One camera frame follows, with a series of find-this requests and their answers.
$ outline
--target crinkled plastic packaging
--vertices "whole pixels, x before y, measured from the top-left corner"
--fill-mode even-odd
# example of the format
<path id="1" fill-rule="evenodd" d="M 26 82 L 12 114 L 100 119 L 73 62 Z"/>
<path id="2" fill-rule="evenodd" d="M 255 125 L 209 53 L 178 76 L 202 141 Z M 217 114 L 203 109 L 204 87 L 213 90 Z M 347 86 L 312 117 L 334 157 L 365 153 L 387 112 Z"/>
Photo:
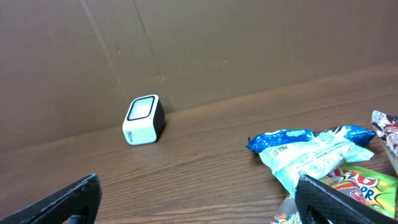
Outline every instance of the crinkled plastic packaging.
<path id="1" fill-rule="evenodd" d="M 398 116 L 373 111 L 372 125 L 398 175 Z"/>
<path id="2" fill-rule="evenodd" d="M 353 141 L 358 146 L 365 146 L 376 135 L 374 131 L 360 126 L 338 126 L 323 131 L 312 131 L 309 129 L 279 130 L 271 133 L 257 135 L 253 140 L 248 139 L 248 149 L 260 153 L 267 147 L 280 146 L 293 142 L 307 142 L 323 133 L 332 133 Z"/>
<path id="3" fill-rule="evenodd" d="M 323 133 L 308 142 L 293 142 L 268 147 L 260 154 L 261 161 L 271 168 L 272 174 L 282 183 L 292 197 L 300 175 L 320 179 L 346 162 L 369 160 L 373 152 L 355 145 L 352 141 Z"/>
<path id="4" fill-rule="evenodd" d="M 398 186 L 398 179 L 395 177 L 343 164 L 320 181 L 388 217 L 395 217 Z M 281 223 L 302 223 L 294 198 L 287 197 L 271 221 L 271 224 Z"/>

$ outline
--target colorful snack bag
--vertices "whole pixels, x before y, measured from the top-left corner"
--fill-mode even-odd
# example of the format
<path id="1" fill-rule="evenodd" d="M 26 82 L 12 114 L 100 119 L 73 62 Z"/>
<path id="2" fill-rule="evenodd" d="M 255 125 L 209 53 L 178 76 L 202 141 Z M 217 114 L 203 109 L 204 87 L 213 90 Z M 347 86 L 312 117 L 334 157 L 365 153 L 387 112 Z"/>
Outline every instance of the colorful snack bag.
<path id="1" fill-rule="evenodd" d="M 247 148 L 255 153 L 262 152 L 267 147 L 281 146 L 293 142 L 307 142 L 323 134 L 332 133 L 353 141 L 358 146 L 365 146 L 376 135 L 374 131 L 369 131 L 359 126 L 338 126 L 323 131 L 312 131 L 309 129 L 298 130 L 279 130 L 272 133 L 257 135 L 253 140 L 248 139 Z"/>
<path id="2" fill-rule="evenodd" d="M 323 133 L 308 142 L 293 142 L 268 147 L 260 154 L 261 161 L 271 168 L 272 174 L 292 197 L 300 175 L 319 179 L 346 162 L 366 161 L 373 152 L 355 145 L 350 140 Z"/>
<path id="3" fill-rule="evenodd" d="M 398 116 L 373 111 L 372 125 L 387 156 L 398 174 Z"/>
<path id="4" fill-rule="evenodd" d="M 321 182 L 372 209 L 395 217 L 398 179 L 362 167 L 343 164 L 330 172 Z M 288 196 L 277 211 L 271 224 L 301 224 L 294 198 Z"/>

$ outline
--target brown wall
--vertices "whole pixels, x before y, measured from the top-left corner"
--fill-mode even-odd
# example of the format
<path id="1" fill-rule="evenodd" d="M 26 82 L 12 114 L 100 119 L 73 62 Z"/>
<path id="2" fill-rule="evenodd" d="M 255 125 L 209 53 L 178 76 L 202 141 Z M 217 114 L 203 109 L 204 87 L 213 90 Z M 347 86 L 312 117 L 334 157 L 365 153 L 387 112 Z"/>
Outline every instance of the brown wall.
<path id="1" fill-rule="evenodd" d="M 0 148 L 398 57 L 398 2 L 0 1 Z"/>

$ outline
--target small white box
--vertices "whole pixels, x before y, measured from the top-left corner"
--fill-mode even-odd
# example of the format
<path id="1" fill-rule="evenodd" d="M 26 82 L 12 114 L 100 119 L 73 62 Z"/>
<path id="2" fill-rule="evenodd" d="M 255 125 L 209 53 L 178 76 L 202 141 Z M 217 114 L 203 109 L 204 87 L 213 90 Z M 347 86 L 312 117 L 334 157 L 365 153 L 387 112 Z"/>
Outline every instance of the small white box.
<path id="1" fill-rule="evenodd" d="M 124 137 L 132 146 L 156 142 L 164 121 L 164 110 L 157 95 L 137 98 L 131 103 L 124 119 Z"/>

